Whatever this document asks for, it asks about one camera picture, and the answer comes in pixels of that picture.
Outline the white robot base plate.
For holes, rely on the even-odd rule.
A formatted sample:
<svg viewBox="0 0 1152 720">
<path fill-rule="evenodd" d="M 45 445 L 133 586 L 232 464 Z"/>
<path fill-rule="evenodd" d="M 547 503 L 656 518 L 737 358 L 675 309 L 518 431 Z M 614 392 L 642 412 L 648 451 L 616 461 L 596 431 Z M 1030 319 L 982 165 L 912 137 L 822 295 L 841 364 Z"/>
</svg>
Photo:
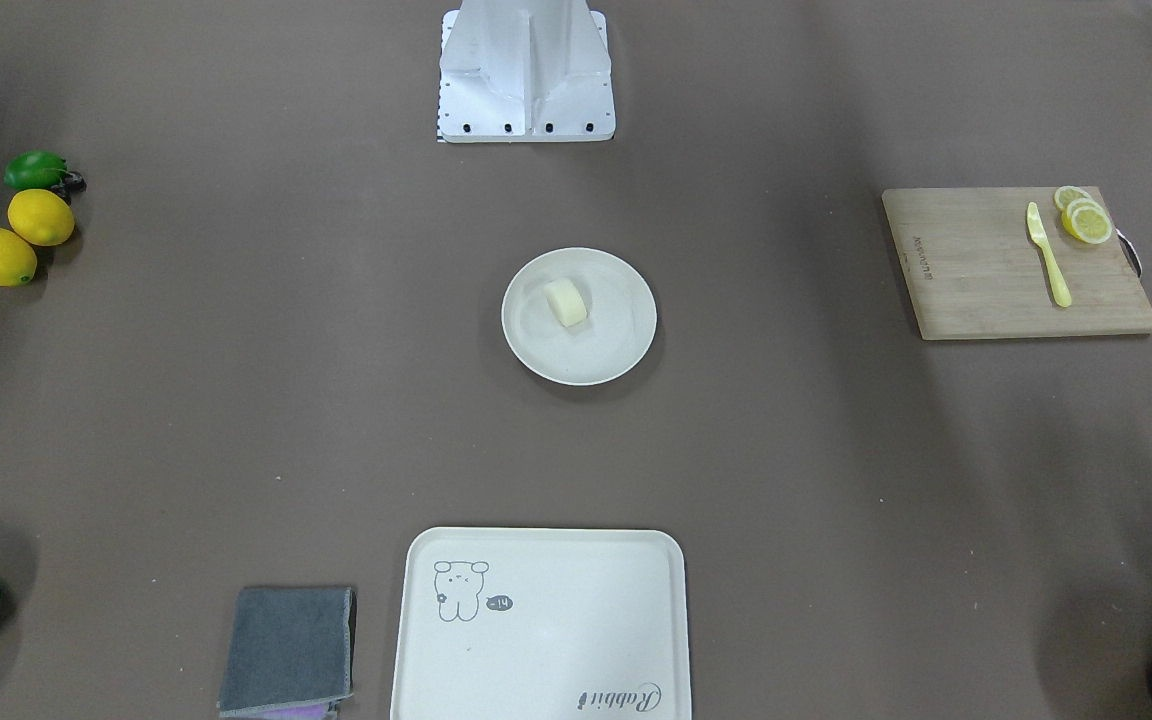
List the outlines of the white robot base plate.
<svg viewBox="0 0 1152 720">
<path fill-rule="evenodd" d="M 585 1 L 463 1 L 440 28 L 438 141 L 614 137 L 607 18 Z"/>
</svg>

